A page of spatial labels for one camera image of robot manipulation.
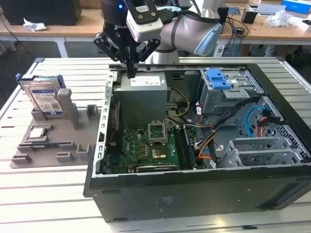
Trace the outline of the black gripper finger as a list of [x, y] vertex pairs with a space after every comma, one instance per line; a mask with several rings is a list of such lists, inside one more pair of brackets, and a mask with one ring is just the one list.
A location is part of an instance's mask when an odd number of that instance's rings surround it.
[[133, 78], [136, 75], [137, 64], [144, 62], [160, 45], [159, 39], [151, 39], [143, 42], [135, 42], [133, 48]]
[[119, 61], [127, 71], [128, 78], [135, 77], [135, 44], [130, 39], [127, 45], [120, 33], [116, 33], [116, 41], [112, 41], [105, 32], [98, 33], [93, 42], [113, 61]]

